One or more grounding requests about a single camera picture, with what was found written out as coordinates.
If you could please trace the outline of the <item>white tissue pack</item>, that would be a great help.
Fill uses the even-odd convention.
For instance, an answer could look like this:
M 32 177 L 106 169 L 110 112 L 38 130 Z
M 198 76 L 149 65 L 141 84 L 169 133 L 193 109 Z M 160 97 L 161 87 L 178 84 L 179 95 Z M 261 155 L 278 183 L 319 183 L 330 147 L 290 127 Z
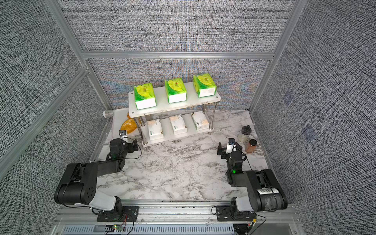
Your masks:
M 182 115 L 175 115 L 169 117 L 170 124 L 173 130 L 174 135 L 180 135 L 187 133 L 187 126 Z
M 192 119 L 197 131 L 209 129 L 209 121 L 203 111 L 193 112 Z
M 147 122 L 147 125 L 150 140 L 154 141 L 164 138 L 160 119 L 150 120 Z

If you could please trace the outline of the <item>green tissue pack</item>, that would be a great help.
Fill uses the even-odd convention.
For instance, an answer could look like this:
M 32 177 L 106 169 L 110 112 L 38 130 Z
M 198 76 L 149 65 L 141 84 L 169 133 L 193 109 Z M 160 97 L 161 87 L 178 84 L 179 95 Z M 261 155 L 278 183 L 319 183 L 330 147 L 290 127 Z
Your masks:
M 168 103 L 177 103 L 187 100 L 187 90 L 182 78 L 164 81 Z
M 152 83 L 134 86 L 134 97 L 138 110 L 157 106 Z
M 193 85 L 199 98 L 214 96 L 216 84 L 209 73 L 193 76 Z

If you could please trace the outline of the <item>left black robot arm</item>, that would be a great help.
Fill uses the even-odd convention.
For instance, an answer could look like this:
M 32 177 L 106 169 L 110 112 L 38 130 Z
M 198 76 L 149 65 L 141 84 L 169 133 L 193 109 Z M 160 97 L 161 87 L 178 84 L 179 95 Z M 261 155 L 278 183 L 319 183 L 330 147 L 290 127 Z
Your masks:
M 139 150 L 137 140 L 117 138 L 110 141 L 110 152 L 104 161 L 68 164 L 56 188 L 54 200 L 70 208 L 88 207 L 103 214 L 123 215 L 119 197 L 97 190 L 98 177 L 121 172 L 127 154 Z

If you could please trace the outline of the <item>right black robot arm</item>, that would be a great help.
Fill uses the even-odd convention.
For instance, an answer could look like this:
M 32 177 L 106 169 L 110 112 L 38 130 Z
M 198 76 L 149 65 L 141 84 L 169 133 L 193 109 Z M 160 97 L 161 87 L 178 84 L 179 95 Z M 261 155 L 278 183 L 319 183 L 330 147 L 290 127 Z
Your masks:
M 237 142 L 230 141 L 226 147 L 219 144 L 217 155 L 226 160 L 228 184 L 247 190 L 246 196 L 231 199 L 229 213 L 232 219 L 245 219 L 253 212 L 275 212 L 287 208 L 287 197 L 271 169 L 242 169 L 248 159 Z

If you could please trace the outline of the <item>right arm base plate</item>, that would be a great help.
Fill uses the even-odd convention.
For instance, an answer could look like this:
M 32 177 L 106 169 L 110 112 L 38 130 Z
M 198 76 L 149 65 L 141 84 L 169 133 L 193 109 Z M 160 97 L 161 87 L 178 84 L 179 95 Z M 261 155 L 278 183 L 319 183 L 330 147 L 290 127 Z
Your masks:
M 214 215 L 220 222 L 252 222 L 257 218 L 250 211 L 238 211 L 230 206 L 216 206 Z

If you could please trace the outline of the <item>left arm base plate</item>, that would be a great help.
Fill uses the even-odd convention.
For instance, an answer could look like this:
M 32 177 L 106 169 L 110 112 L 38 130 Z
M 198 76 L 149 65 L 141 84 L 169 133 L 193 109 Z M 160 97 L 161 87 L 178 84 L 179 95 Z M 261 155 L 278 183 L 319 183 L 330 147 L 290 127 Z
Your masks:
M 120 211 L 99 211 L 97 222 L 136 222 L 139 206 L 123 206 Z

